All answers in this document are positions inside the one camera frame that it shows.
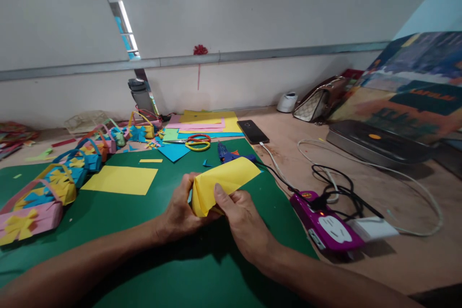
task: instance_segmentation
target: red ribbon decoration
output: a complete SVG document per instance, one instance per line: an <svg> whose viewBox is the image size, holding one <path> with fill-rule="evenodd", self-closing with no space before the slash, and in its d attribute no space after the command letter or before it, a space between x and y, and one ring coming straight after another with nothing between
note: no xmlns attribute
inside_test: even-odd
<svg viewBox="0 0 462 308"><path fill-rule="evenodd" d="M193 55L204 55L208 53L208 49L203 45L194 46ZM197 90L199 90L199 82L201 80L201 65L199 64L199 71L197 73Z"/></svg>

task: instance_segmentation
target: white charger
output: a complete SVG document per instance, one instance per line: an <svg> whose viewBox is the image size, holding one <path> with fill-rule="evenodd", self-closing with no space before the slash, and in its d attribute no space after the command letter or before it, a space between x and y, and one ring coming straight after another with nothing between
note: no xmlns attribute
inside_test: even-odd
<svg viewBox="0 0 462 308"><path fill-rule="evenodd" d="M366 243L399 235L393 226L379 217L352 219L346 223Z"/></svg>

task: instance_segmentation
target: scissors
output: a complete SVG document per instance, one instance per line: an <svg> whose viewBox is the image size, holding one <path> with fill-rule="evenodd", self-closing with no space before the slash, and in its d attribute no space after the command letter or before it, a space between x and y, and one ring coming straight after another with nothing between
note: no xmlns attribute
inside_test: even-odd
<svg viewBox="0 0 462 308"><path fill-rule="evenodd" d="M164 141L164 142L167 142L167 143L184 143L184 145L188 149L191 149L192 151L203 152L203 151L210 148L211 139L210 139L210 136L205 135L205 134L195 134L195 135L192 135L192 136L188 137L185 140L174 140L174 141ZM192 147L192 146L199 145L199 144L205 144L206 146L202 147L202 148L193 148Z"/></svg>

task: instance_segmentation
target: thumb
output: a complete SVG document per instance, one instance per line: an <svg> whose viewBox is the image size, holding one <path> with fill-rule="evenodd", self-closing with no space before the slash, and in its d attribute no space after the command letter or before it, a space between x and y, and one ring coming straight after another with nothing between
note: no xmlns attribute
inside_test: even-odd
<svg viewBox="0 0 462 308"><path fill-rule="evenodd" d="M238 211L238 206L234 204L232 199L228 196L227 193L225 193L221 185L218 183L215 184L214 196L217 205L221 208L227 217L229 217L230 214L234 214Z"/></svg>

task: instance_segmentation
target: black cable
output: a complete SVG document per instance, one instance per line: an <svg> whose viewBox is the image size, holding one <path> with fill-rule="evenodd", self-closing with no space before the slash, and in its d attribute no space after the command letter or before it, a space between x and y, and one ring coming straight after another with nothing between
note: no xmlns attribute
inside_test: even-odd
<svg viewBox="0 0 462 308"><path fill-rule="evenodd" d="M339 170L337 170L335 168L331 168L331 167L324 166L324 165L317 165L317 164L311 166L311 169L313 170L314 174L321 177L324 181L326 181L328 183L328 185L324 188L324 191L322 192L322 194L320 196L318 196L317 198L315 198L312 201L309 201L304 196L302 196L300 194L300 190L294 188L289 183L287 183L285 180L283 180L279 176L279 174L272 167L270 167L268 165L265 165L265 164L263 164L262 162L259 162L259 161L257 161L256 163L259 164L259 165L262 165L264 167L269 168L274 173L274 175L282 183L284 183L287 186L287 188L290 191L292 191L293 193L298 195L298 197L300 197L301 199L306 201L309 204L309 206L314 210L322 210L322 211L325 211L325 212L329 211L327 209L327 200L329 199L329 197L331 195L339 194L339 195L345 195L348 198L350 198L351 202L353 203L353 206L356 209L356 212L351 214L351 215L348 215L346 213L331 209L332 212L346 217L344 219L344 221L348 221L348 220L354 219L356 217L363 218L364 217L364 213L363 213L364 207L368 208L372 213L374 213L379 218L384 219L384 216L380 212L378 212L375 208L373 208L370 204L368 204L366 201L364 201L362 198L360 198L354 192L354 184L353 184L353 181L350 179L350 177L348 177L345 173L343 173L343 172L341 172L341 171L339 171ZM321 171L316 170L317 167L319 167L321 169L326 169L326 170L330 170L330 171L338 173L339 175L341 175L343 178L345 178L347 180L350 187L347 188L347 187L344 187L344 186L341 186L341 185L337 185L337 190L333 190L333 191L328 192L329 189L335 188L335 186L332 184L332 182L329 180L329 178L327 178L323 174L321 174Z"/></svg>

